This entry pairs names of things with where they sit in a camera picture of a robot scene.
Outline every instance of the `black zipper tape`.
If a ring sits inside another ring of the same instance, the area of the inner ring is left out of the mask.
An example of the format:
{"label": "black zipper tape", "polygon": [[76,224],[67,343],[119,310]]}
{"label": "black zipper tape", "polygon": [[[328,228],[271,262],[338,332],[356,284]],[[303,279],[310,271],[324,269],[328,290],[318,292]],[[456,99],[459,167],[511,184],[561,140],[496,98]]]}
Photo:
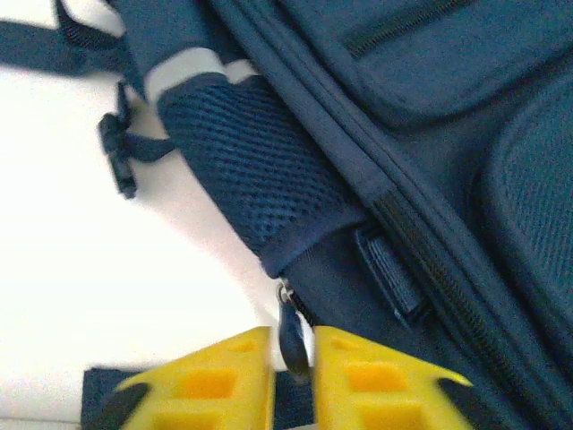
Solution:
{"label": "black zipper tape", "polygon": [[385,21],[374,21],[351,31],[341,42],[356,59],[368,54],[380,43],[392,40],[413,29],[438,20],[475,0],[440,0],[397,13]]}
{"label": "black zipper tape", "polygon": [[374,208],[400,256],[427,286],[424,293],[440,319],[454,335],[461,335],[462,348],[467,344],[472,355],[480,358],[494,380],[532,419],[547,428],[551,426],[548,423],[563,422],[566,418],[559,401],[542,389],[540,381],[526,368],[527,363],[521,363],[509,348],[503,333],[485,321],[480,305],[470,301],[464,291],[467,280],[458,279],[453,273],[450,267],[454,263],[449,265],[440,255],[440,251],[446,253],[443,245],[431,232],[423,230],[423,220],[404,197],[388,191],[374,202]]}

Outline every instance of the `black plastic buckle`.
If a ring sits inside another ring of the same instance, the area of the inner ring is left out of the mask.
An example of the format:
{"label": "black plastic buckle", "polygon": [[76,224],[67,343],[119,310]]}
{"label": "black plastic buckle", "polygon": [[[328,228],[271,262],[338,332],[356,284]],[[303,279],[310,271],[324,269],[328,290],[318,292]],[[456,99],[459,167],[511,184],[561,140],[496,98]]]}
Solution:
{"label": "black plastic buckle", "polygon": [[117,84],[116,103],[118,115],[104,115],[98,125],[99,137],[114,174],[117,190],[126,199],[132,199],[135,197],[137,184],[129,164],[130,154],[125,145],[125,132],[129,128],[131,117],[123,82]]}
{"label": "black plastic buckle", "polygon": [[118,116],[105,114],[99,122],[98,129],[101,144],[114,174],[117,190],[126,199],[132,199],[135,197],[137,184],[129,164],[129,152],[124,145],[125,124],[122,124]]}

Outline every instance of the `white stripe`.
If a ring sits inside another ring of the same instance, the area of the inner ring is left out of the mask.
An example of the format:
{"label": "white stripe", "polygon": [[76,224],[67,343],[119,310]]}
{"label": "white stripe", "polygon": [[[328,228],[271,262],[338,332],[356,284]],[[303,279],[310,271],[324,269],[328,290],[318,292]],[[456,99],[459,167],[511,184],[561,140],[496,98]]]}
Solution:
{"label": "white stripe", "polygon": [[225,64],[225,74],[231,83],[241,83],[251,76],[259,75],[249,60],[235,60]]}
{"label": "white stripe", "polygon": [[119,14],[103,0],[96,2],[66,0],[64,6],[72,18],[82,24],[103,30],[116,37],[120,37],[125,32],[124,23]]}
{"label": "white stripe", "polygon": [[157,64],[145,77],[145,92],[155,106],[172,88],[203,73],[225,74],[217,54],[205,47],[190,47]]}

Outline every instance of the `zipper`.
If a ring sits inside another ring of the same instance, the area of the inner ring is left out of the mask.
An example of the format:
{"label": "zipper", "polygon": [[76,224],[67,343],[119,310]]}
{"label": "zipper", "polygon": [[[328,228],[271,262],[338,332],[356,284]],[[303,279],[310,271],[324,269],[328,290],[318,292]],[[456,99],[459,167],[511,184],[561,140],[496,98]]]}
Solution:
{"label": "zipper", "polygon": [[397,13],[386,21],[375,21],[351,31],[341,42],[354,58],[364,56],[377,45],[401,36],[416,27],[437,21],[475,0],[440,0]]}
{"label": "zipper", "polygon": [[422,221],[415,219],[409,204],[402,201],[399,196],[389,192],[378,199],[374,206],[389,237],[394,239],[395,244],[400,244],[397,249],[403,257],[413,261],[417,269],[421,269],[420,272],[426,278],[423,281],[435,288],[437,294],[429,297],[445,305],[448,315],[442,317],[442,321],[450,330],[461,331],[473,352],[481,356],[482,363],[512,399],[525,402],[528,411],[540,419],[546,419],[543,417],[551,412],[541,410],[540,405],[536,404],[535,399],[539,396],[527,389],[522,376],[506,357],[498,336],[487,327],[447,264],[432,250],[435,249],[432,239],[416,226]]}
{"label": "zipper", "polygon": [[299,305],[302,302],[286,281],[281,281],[278,284],[277,299],[280,311],[278,321],[280,353],[295,382],[306,383],[311,378],[311,368],[304,345],[303,326],[298,313],[303,314],[304,318],[307,319],[305,315],[309,315],[308,310],[305,310],[304,313],[300,310]]}

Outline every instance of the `front pocket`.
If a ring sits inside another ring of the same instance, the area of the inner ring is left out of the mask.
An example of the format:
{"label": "front pocket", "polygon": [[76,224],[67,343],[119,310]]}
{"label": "front pocket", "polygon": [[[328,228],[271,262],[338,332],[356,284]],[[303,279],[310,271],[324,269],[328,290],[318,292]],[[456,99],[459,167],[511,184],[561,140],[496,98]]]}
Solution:
{"label": "front pocket", "polygon": [[573,43],[567,2],[284,2],[323,63],[390,126],[473,108]]}

